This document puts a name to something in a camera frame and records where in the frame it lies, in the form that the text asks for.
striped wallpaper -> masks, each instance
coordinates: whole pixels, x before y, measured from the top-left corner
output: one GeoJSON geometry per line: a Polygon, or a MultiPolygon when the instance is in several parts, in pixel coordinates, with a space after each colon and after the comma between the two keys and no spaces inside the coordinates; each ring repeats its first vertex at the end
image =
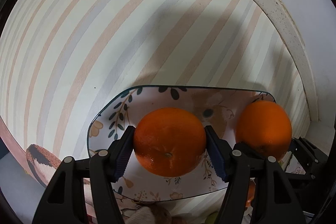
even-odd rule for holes
{"type": "Polygon", "coordinates": [[[293,134],[310,117],[302,81],[253,0],[19,0],[0,38],[0,116],[25,150],[87,157],[100,109],[140,84],[270,92],[293,134]]]}

bolt head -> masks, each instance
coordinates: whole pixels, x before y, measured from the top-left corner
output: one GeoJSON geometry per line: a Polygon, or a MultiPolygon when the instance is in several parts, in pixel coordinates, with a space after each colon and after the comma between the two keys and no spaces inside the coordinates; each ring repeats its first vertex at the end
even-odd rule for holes
{"type": "Polygon", "coordinates": [[[68,157],[65,157],[64,160],[63,160],[66,164],[72,162],[72,157],[68,156],[68,157]]]}
{"type": "Polygon", "coordinates": [[[239,150],[235,149],[235,150],[232,151],[232,155],[235,156],[235,157],[239,157],[239,156],[242,155],[242,153],[239,150]]]}
{"type": "Polygon", "coordinates": [[[267,159],[268,159],[269,162],[276,162],[277,161],[277,159],[273,156],[269,156],[267,159]]]}
{"type": "Polygon", "coordinates": [[[105,157],[107,154],[108,154],[108,151],[107,151],[107,150],[100,150],[100,151],[98,152],[98,155],[101,156],[101,157],[105,157]]]}

ceramic bowl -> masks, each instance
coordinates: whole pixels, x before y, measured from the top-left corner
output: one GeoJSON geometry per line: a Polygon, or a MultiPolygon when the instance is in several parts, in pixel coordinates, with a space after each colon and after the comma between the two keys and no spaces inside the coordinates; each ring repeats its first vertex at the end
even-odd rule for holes
{"type": "MultiPolygon", "coordinates": [[[[121,138],[128,125],[136,127],[146,114],[163,107],[193,113],[203,126],[211,125],[233,147],[237,118],[248,104],[257,100],[275,102],[271,94],[255,90],[166,85],[129,88],[113,98],[92,121],[87,136],[88,153],[93,156],[107,149],[121,138]]],[[[190,198],[227,187],[216,176],[206,151],[193,171],[175,178],[148,172],[133,151],[124,176],[112,185],[117,193],[143,202],[190,198]]]]}

orange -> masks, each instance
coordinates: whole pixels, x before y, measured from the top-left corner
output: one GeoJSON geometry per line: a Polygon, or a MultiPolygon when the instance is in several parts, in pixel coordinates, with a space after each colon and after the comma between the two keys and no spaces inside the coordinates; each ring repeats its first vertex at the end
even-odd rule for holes
{"type": "Polygon", "coordinates": [[[135,129],[134,152],[149,172],[179,177],[192,171],[205,151],[201,121],[192,113],[166,107],[145,115],[135,129]]]}
{"type": "Polygon", "coordinates": [[[251,202],[254,199],[254,192],[255,192],[255,183],[253,180],[250,180],[245,207],[251,206],[251,202]]]}
{"type": "Polygon", "coordinates": [[[244,142],[266,157],[281,160],[291,139],[291,122],[276,103],[257,101],[249,104],[238,119],[236,142],[244,142]]]}

floral plate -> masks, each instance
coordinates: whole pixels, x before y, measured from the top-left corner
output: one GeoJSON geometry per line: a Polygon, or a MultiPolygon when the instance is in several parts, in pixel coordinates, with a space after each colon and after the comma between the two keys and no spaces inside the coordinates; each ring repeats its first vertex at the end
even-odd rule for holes
{"type": "MultiPolygon", "coordinates": [[[[195,86],[146,85],[129,88],[105,106],[88,130],[88,153],[93,156],[121,138],[128,125],[137,126],[147,113],[162,107],[178,107],[196,115],[203,126],[211,125],[218,136],[234,146],[234,128],[243,109],[257,100],[275,102],[267,92],[195,86]]],[[[154,175],[143,168],[134,155],[125,174],[113,189],[124,197],[143,201],[190,198],[227,187],[216,176],[205,151],[199,165],[190,173],[176,178],[154,175]]]]}

